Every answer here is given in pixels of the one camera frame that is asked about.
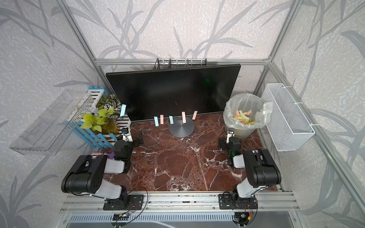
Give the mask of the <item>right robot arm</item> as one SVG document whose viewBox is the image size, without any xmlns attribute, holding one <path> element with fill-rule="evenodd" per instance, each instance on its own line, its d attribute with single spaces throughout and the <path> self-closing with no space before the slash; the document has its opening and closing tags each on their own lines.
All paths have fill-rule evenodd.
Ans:
<svg viewBox="0 0 365 228">
<path fill-rule="evenodd" d="M 218 140 L 219 148 L 228 152 L 227 162 L 235 169 L 244 169 L 246 178 L 233 191 L 219 194 L 221 210 L 257 209 L 255 193 L 279 185 L 282 177 L 267 149 L 241 150 L 240 139 L 234 136 Z"/>
</svg>

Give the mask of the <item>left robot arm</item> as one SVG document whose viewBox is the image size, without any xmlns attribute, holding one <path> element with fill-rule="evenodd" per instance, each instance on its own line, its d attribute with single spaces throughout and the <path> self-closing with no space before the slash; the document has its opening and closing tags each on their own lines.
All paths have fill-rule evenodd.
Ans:
<svg viewBox="0 0 365 228">
<path fill-rule="evenodd" d="M 144 195 L 129 195 L 125 186 L 105 180 L 104 174 L 128 173 L 133 149 L 142 144 L 143 133 L 139 133 L 135 140 L 126 138 L 115 142 L 113 159 L 106 154 L 79 156 L 61 183 L 62 192 L 103 198 L 105 211 L 140 211 Z"/>
</svg>

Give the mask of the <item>trash bin with plastic bag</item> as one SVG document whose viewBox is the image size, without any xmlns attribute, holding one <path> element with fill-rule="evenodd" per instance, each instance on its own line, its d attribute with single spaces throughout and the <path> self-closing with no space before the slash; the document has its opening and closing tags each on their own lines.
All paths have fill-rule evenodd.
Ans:
<svg viewBox="0 0 365 228">
<path fill-rule="evenodd" d="M 253 94 L 237 94 L 226 103 L 223 112 L 225 129 L 231 129 L 237 138 L 245 139 L 255 130 L 267 126 L 272 112 L 272 102 L 265 102 Z"/>
</svg>

